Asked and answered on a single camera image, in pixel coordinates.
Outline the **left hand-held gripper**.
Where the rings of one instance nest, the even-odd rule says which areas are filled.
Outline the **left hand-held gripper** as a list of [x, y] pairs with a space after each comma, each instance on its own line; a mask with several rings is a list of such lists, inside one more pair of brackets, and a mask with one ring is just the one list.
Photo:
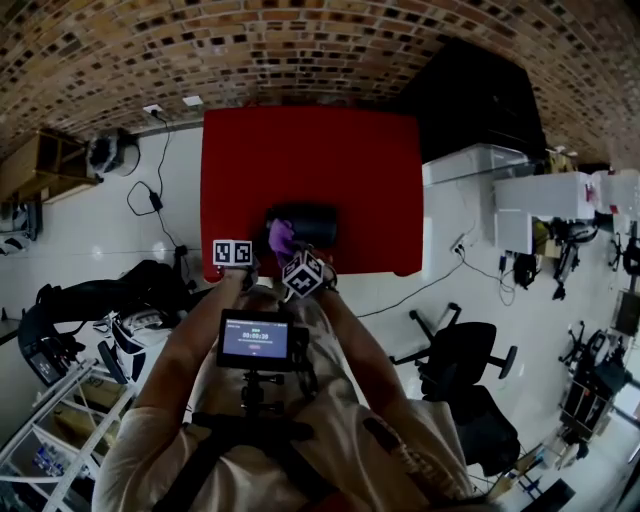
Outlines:
[[221, 276], [230, 270], [243, 270], [243, 290], [250, 290], [257, 283], [260, 263], [250, 240], [214, 240], [213, 264]]

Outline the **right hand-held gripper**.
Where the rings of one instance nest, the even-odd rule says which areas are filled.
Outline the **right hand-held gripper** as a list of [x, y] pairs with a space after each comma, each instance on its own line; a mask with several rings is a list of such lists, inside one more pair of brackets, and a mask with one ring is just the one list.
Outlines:
[[296, 297], [304, 298], [318, 288], [335, 289], [337, 273], [329, 263], [304, 249], [283, 267], [282, 282]]

